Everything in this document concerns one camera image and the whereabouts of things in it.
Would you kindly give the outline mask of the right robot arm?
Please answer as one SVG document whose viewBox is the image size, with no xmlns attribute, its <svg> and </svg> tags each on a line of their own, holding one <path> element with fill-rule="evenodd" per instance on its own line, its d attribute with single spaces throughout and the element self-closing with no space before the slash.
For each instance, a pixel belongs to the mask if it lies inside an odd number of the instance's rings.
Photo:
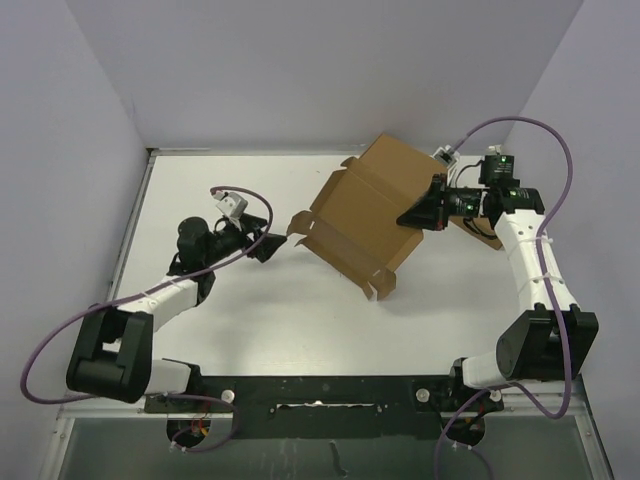
<svg viewBox="0 0 640 480">
<path fill-rule="evenodd" d="M 514 177 L 512 155 L 487 155 L 479 185 L 459 187 L 447 174 L 433 175 L 426 192 L 396 222 L 441 231 L 451 218 L 488 220 L 512 269 L 521 310 L 491 353 L 462 360 L 461 374 L 444 385 L 446 400 L 464 409 L 483 387 L 518 381 L 571 383 L 580 372 L 599 329 L 594 313 L 570 293 L 546 231 L 539 192 Z"/>
</svg>

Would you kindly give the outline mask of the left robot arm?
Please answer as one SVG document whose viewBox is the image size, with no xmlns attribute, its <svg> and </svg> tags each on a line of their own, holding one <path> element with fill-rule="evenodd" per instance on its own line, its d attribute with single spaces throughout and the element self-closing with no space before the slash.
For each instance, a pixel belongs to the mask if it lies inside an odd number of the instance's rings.
<svg viewBox="0 0 640 480">
<path fill-rule="evenodd" d="M 153 357 L 160 327 L 209 296 L 216 275 L 210 268 L 238 253 L 268 261 L 287 237 L 266 231 L 268 222 L 250 214 L 234 225 L 189 217 L 177 229 L 177 253 L 166 276 L 151 292 L 84 317 L 66 373 L 73 391 L 135 403 L 145 395 L 167 393 L 182 411 L 203 398 L 200 370 L 194 364 Z"/>
</svg>

